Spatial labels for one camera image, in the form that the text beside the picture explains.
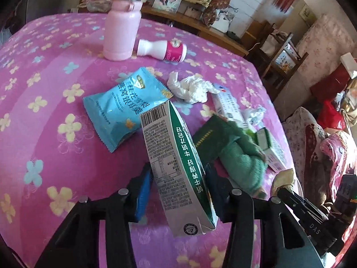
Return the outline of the green white milk carton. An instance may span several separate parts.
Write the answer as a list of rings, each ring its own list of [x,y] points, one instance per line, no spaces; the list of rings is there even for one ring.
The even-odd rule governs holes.
[[[152,173],[176,237],[215,230],[218,217],[188,127],[171,101],[140,115]]]

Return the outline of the white green plastic bag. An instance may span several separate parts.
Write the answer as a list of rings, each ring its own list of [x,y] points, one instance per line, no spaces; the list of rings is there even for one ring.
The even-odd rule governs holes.
[[[248,124],[251,124],[252,126],[257,126],[262,122],[265,112],[266,108],[258,106],[257,108],[244,109],[241,113]]]

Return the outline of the white tissue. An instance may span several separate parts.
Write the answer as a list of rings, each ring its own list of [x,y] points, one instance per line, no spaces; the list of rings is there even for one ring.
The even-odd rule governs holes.
[[[211,82],[197,76],[188,76],[179,80],[177,71],[169,74],[167,87],[175,97],[186,103],[205,103],[208,100],[208,93],[218,94],[219,89],[215,88]]]

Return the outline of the green towel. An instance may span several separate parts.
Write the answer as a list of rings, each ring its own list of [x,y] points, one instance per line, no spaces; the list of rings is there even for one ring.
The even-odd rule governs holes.
[[[252,132],[227,121],[226,125],[237,138],[224,147],[219,159],[230,178],[249,195],[265,199],[262,183],[268,164],[262,149],[251,137]]]

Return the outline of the small green white carton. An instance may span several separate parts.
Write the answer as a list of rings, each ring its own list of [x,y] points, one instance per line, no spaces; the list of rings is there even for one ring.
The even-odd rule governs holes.
[[[263,150],[268,166],[274,172],[286,170],[286,159],[280,144],[267,128],[256,132],[258,146]]]

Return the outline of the pink patterned blanket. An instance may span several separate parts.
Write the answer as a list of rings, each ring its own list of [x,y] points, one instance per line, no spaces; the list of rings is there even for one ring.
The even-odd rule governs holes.
[[[350,134],[337,131],[321,142],[320,150],[332,163],[329,188],[335,201],[342,176],[356,174],[356,143]]]

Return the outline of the pink floral tablecloth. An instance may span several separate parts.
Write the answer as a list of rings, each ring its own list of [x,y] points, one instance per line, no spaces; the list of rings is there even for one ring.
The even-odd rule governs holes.
[[[263,125],[291,151],[255,67],[186,31],[142,20],[137,38],[187,45],[179,64],[133,54],[102,55],[105,15],[61,14],[29,22],[1,47],[1,235],[33,267],[67,213],[86,195],[102,199],[127,185],[148,156],[141,131],[111,153],[96,134],[82,99],[144,67],[166,82],[172,71],[225,86],[241,109],[264,107]]]

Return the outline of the blue snack bag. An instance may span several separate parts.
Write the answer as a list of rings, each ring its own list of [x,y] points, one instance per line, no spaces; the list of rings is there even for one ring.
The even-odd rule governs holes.
[[[173,94],[146,68],[139,68],[112,89],[83,98],[100,140],[113,153],[141,128],[140,114],[171,99]]]

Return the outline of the floral covered sofa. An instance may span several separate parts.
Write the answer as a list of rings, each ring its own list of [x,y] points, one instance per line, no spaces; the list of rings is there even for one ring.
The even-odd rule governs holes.
[[[336,139],[343,147],[348,145],[350,135],[342,130],[325,132],[314,116],[305,108],[297,108],[282,124],[293,164],[301,183],[303,194],[314,205],[334,202],[332,194],[332,156],[322,151],[321,144],[327,144],[328,151],[341,151],[333,147],[330,140]]]

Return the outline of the white medicine box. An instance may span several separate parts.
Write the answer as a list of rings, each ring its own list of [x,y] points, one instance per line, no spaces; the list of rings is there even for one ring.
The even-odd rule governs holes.
[[[227,118],[228,121],[235,122],[240,128],[248,128],[248,124],[243,118],[237,100],[225,86],[213,83],[213,86],[219,90],[217,94],[212,94],[215,111],[218,115]]]

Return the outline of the red plastic bag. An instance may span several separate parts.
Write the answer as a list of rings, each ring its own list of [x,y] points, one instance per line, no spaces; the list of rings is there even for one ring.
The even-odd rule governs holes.
[[[322,103],[322,110],[318,115],[317,122],[323,129],[343,130],[346,127],[342,114],[337,112],[329,101]]]

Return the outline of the wooden chair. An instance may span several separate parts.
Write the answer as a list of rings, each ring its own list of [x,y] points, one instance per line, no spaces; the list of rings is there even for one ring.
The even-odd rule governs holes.
[[[293,33],[285,33],[266,23],[246,59],[253,63],[270,99],[275,100],[292,76],[307,59],[292,42]]]

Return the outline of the white pink yogurt bottle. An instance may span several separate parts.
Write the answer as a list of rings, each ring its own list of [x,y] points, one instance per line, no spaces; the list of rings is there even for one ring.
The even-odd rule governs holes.
[[[138,56],[150,56],[160,61],[183,62],[186,54],[186,44],[177,41],[151,42],[140,39],[137,46]]]

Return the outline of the pink thermos bottle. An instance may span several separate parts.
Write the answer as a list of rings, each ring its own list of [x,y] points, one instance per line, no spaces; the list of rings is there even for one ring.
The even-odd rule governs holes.
[[[139,29],[142,0],[112,0],[105,19],[103,56],[124,61],[132,55]]]

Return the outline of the wooden low cabinet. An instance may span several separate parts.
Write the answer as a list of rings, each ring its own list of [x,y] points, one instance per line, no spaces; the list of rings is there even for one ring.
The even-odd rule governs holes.
[[[248,51],[245,47],[235,40],[230,39],[228,35],[214,28],[207,27],[201,21],[185,16],[184,14],[164,12],[150,6],[143,6],[142,15],[145,19],[162,22],[171,27],[190,32],[239,56],[245,57],[248,55]]]

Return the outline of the framed family photo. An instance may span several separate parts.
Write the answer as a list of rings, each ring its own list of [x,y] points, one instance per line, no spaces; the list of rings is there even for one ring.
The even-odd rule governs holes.
[[[176,13],[181,1],[182,0],[154,0],[152,8],[170,13]]]

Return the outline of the wedding photo frame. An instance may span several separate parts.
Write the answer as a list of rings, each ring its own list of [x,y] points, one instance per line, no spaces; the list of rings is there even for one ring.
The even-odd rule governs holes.
[[[217,9],[215,21],[211,24],[211,28],[222,33],[227,33],[230,24],[238,12],[238,8],[233,8],[232,6],[228,6],[224,9]]]

